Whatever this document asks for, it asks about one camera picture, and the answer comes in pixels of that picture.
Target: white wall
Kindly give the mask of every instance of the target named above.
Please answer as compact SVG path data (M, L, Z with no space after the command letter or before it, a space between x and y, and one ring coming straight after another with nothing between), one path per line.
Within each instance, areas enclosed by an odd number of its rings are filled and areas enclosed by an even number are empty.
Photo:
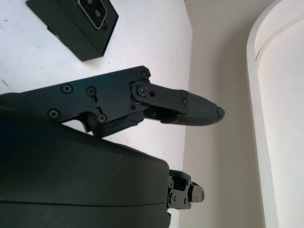
M180 227L264 226L247 87L246 43L272 0L187 0L193 29L189 90L225 109L222 122L187 127L183 170L206 198Z
M184 1L111 2L119 19L105 56L83 63L47 30L25 1L0 0L0 94L141 65L149 68L152 83L187 90L192 29ZM145 120L107 139L164 159L171 169L181 170L185 130L185 126ZM171 227L177 228L179 211L170 212Z
M277 0L252 29L247 58L250 93L260 97L260 104L252 101L255 130L266 133L264 148L257 141L258 154L270 158L280 228L304 226L303 53L304 2ZM264 166L259 158L261 175L266 176ZM269 187L261 183L262 189Z

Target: screw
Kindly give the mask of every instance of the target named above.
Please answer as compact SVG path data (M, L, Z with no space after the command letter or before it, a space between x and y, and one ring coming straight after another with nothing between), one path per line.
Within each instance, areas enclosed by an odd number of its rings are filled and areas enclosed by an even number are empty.
M173 204L174 201L175 201L175 199L176 199L176 196L172 193L172 194L170 195L170 198L169 198L169 203L170 203L170 204Z
M52 120L59 119L60 117L60 112L57 109L51 109L47 113L48 117Z
M106 122L106 115L105 114L99 114L97 116L97 119L98 119L99 122L104 123L104 122Z
M149 74L147 71L142 71L142 78L148 78Z
M147 91L148 91L148 89L145 86L139 86L137 89L137 92L139 93L140 96L146 96Z
M70 84L63 84L61 86L61 92L64 94L71 94L73 92L73 87Z
M99 18L101 16L99 10L95 10L95 15Z
M183 103L184 106L186 106L187 103L188 103L188 100L187 100L186 98L184 98L184 99L182 100L182 103Z
M92 86L88 87L86 89L86 93L89 95L89 96L95 96L96 94L96 89Z

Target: black electrical outlet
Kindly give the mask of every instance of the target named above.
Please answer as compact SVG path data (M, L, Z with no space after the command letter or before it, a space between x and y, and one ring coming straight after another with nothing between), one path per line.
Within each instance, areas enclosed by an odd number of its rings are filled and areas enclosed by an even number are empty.
M26 3L80 60L104 56L118 20L109 0L28 0Z

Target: curved white panel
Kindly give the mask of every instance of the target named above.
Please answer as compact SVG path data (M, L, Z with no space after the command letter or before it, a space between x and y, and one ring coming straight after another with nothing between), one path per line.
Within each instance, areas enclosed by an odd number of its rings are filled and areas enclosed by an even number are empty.
M304 1L277 0L254 24L247 67L266 227L304 227Z

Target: black metal bracket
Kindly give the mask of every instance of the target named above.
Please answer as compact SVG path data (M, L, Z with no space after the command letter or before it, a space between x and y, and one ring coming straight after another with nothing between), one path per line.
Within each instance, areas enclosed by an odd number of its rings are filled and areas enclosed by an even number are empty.
M150 118L166 124L208 125L224 111L205 98L149 81L135 67L105 75L0 96L0 105L51 121L79 120L85 131L106 137Z
M181 171L170 170L167 208L190 209L191 203L199 203L204 199L203 188L192 182L189 175Z

